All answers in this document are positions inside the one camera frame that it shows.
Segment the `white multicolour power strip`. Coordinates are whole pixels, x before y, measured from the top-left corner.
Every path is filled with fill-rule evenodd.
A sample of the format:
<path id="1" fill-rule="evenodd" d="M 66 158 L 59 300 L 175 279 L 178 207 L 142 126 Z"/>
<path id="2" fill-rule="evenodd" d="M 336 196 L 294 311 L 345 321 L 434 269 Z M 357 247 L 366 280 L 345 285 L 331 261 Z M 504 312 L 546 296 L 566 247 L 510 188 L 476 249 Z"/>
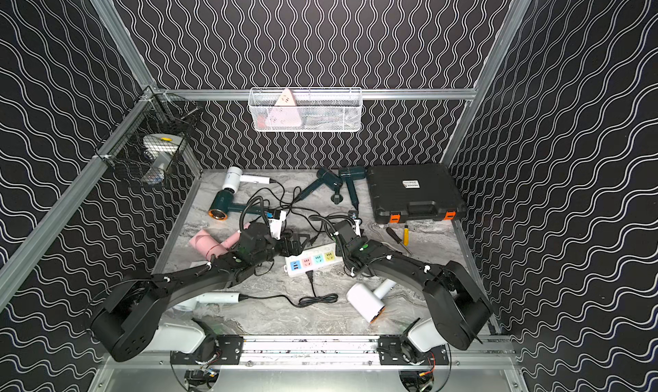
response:
<path id="1" fill-rule="evenodd" d="M 326 244 L 309 248 L 301 255 L 285 259 L 284 272 L 290 277 L 304 275 L 311 270 L 319 270 L 335 264 L 343 263 L 343 258 L 336 252 L 335 244 Z"/>

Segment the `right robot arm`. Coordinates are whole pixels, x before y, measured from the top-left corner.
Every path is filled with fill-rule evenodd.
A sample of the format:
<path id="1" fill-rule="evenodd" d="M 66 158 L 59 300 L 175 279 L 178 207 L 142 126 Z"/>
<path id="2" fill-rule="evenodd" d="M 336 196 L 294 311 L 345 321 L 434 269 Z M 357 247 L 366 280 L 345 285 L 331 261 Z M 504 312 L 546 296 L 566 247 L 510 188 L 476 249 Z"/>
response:
<path id="1" fill-rule="evenodd" d="M 357 235 L 348 221 L 336 224 L 332 237 L 351 275 L 365 272 L 422 294 L 438 333 L 456 349 L 467 350 L 493 314 L 487 297 L 460 263 L 424 263 Z"/>

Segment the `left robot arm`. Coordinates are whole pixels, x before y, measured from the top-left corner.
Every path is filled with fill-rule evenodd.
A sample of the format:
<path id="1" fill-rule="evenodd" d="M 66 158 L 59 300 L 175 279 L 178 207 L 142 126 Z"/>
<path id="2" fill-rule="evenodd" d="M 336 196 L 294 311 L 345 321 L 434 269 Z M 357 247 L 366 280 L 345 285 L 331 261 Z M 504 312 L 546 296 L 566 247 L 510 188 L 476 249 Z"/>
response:
<path id="1" fill-rule="evenodd" d="M 120 282 L 94 311 L 89 328 L 113 359 L 133 359 L 154 339 L 167 310 L 213 290 L 234 287 L 277 256 L 299 255 L 309 240 L 309 234 L 291 230 L 275 239 L 270 227 L 253 223 L 241 232 L 228 253 L 212 258 L 210 263 Z"/>

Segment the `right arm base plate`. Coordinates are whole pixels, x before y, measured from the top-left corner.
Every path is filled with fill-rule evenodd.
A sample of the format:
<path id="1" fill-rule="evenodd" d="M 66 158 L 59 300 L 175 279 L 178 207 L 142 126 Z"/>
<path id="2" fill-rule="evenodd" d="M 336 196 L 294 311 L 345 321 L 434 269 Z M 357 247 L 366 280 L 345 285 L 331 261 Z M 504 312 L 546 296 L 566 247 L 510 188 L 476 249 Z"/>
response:
<path id="1" fill-rule="evenodd" d="M 447 366 L 447 347 L 440 345 L 421 352 L 402 335 L 382 335 L 376 342 L 376 352 L 382 366 Z"/>

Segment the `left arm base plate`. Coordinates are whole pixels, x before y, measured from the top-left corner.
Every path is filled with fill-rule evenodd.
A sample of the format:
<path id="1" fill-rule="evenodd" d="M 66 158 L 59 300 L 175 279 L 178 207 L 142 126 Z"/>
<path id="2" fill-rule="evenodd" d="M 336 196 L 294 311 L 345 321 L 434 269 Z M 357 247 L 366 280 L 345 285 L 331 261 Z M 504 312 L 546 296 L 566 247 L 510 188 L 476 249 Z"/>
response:
<path id="1" fill-rule="evenodd" d="M 173 352 L 173 365 L 237 365 L 243 352 L 244 338 L 240 335 L 207 335 L 194 352 Z"/>

